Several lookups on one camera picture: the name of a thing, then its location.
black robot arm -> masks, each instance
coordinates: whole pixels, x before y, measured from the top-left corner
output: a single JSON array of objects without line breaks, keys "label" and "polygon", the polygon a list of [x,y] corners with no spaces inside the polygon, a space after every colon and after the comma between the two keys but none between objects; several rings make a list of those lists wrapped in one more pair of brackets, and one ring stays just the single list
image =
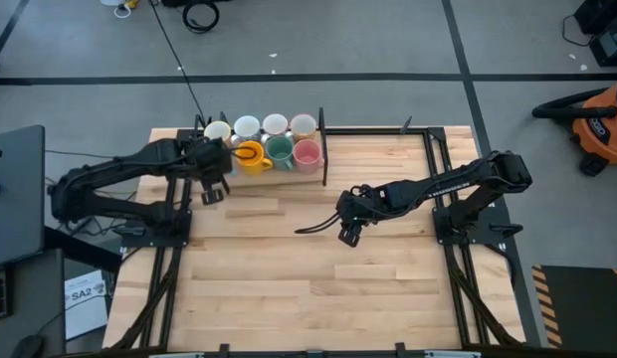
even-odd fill
[{"label": "black robot arm", "polygon": [[231,152],[220,139],[160,139],[145,145],[135,154],[116,157],[95,166],[70,170],[48,188],[52,215],[62,223],[76,222],[90,215],[139,220],[147,226],[171,225],[175,219],[173,203],[140,204],[97,195],[96,190],[142,175],[166,178],[190,178],[201,182],[203,203],[223,199],[211,185],[223,183],[223,174],[231,172]]},{"label": "black robot arm", "polygon": [[[492,152],[486,158],[433,176],[412,181],[401,180],[378,187],[356,186],[341,193],[336,214],[325,224],[341,219],[339,238],[351,247],[359,243],[363,226],[402,217],[424,201],[437,196],[479,185],[466,200],[451,204],[447,210],[449,230],[465,231],[474,224],[479,212],[505,193],[520,193],[531,184],[531,177],[520,156],[511,152]],[[324,224],[297,230],[298,234],[325,229]]]}]

vacuum cleaner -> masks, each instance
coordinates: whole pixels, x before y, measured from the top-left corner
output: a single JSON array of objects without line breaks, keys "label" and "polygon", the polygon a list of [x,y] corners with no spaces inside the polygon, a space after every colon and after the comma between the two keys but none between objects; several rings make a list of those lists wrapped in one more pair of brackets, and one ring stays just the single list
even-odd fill
[{"label": "vacuum cleaner", "polygon": [[[581,102],[582,107],[574,106]],[[541,104],[531,114],[571,124],[570,140],[584,152],[578,168],[585,175],[596,176],[617,164],[617,84]]]}]

floor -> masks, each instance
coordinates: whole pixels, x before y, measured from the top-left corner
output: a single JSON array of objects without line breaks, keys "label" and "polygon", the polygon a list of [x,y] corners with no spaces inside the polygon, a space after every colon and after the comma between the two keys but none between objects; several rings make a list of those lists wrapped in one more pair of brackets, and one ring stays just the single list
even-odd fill
[{"label": "floor", "polygon": [[[617,80],[617,68],[599,68],[589,49],[560,37],[580,3],[233,0],[218,5],[220,23],[205,35],[189,33],[178,10],[157,10],[206,115],[322,106],[330,125],[412,115],[413,125],[471,125],[482,152],[521,154],[534,184],[506,203],[525,227],[517,294],[530,299],[519,306],[539,321],[531,265],[617,268],[617,167],[582,176],[562,128],[530,116],[542,102]],[[124,20],[111,12],[97,0],[0,0],[0,132],[43,124],[50,149],[117,155],[145,143],[151,127],[193,122],[197,108],[150,5]],[[567,33],[585,41],[573,21]],[[97,161],[49,154],[46,171],[59,178]],[[49,214],[46,222],[55,225]],[[117,249],[113,236],[96,243]],[[543,328],[528,322],[528,340],[545,345]],[[96,349],[101,336],[69,350]]]}]

wooden tabletop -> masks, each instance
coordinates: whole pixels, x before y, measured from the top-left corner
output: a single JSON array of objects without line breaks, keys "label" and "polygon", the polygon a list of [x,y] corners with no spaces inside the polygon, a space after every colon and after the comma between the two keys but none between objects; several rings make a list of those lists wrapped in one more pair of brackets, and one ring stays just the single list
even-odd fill
[{"label": "wooden tabletop", "polygon": [[[175,137],[176,131],[153,129],[150,140]],[[446,127],[446,134],[454,167],[477,158],[470,127]],[[294,234],[330,217],[341,191],[353,185],[428,177],[420,138],[330,136],[326,187],[235,188],[224,202],[203,207],[194,183],[191,239],[180,266],[169,350],[217,351],[221,343],[232,351],[389,350],[396,342],[407,349],[460,348],[432,224],[434,201],[364,228],[356,249],[337,239],[338,225]],[[164,200],[165,191],[164,179],[143,177],[136,200]],[[472,249],[484,302],[512,336],[524,340],[505,260],[483,247]],[[117,341],[145,305],[154,254],[143,249],[121,268],[103,346]],[[472,309],[464,301],[476,342]],[[154,319],[154,343],[160,317]]]}]

yellow mug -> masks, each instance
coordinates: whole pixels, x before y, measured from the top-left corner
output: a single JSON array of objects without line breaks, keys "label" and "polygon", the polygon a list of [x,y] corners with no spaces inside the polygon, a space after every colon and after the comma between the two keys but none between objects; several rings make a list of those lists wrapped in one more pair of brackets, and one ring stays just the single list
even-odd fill
[{"label": "yellow mug", "polygon": [[238,156],[238,164],[245,173],[250,175],[259,175],[263,171],[273,168],[273,162],[265,158],[265,149],[262,144],[256,141],[249,140],[241,143],[236,150],[236,156]]}]

